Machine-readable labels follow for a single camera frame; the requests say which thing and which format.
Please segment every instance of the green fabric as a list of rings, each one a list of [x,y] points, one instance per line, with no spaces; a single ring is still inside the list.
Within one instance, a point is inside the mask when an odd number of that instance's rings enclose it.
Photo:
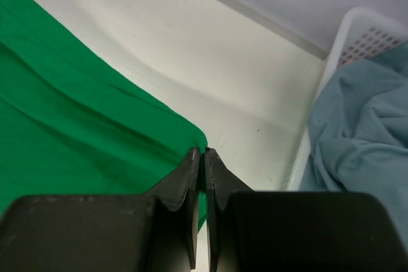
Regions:
[[[33,0],[0,0],[0,114],[0,213],[27,194],[145,192],[207,146]]]

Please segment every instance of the laundry basket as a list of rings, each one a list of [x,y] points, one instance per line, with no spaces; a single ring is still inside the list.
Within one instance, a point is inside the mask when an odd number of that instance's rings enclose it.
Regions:
[[[326,60],[317,95],[322,91],[337,68],[348,61],[368,59],[408,41],[408,28],[367,8],[347,12],[340,25],[333,48]],[[307,127],[300,139],[298,151],[289,165],[284,188],[298,190],[310,154]]]

